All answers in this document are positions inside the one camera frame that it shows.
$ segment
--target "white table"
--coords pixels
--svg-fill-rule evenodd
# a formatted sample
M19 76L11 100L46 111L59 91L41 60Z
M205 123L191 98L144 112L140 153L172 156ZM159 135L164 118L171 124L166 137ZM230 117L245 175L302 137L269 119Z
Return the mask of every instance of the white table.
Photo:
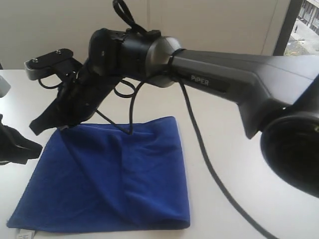
M53 129L35 136L28 125L55 98L27 79L23 70L3 70L11 91L0 99L3 123L25 137L48 141ZM51 77L45 83L54 84ZM281 239L319 238L319 199L282 181L268 167L259 148L260 136L245 137L237 106L215 96L187 88L210 159L239 204L261 225ZM128 122L129 100L109 95L100 110L118 123ZM184 98L178 84L166 89L143 86L136 100L134 121L175 116L184 150L191 208L191 226L182 231L120 232L57 235L38 232L36 239L263 239L228 203L204 164ZM89 122L104 123L98 115ZM37 164L0 166L0 238L15 238L5 224L14 211Z

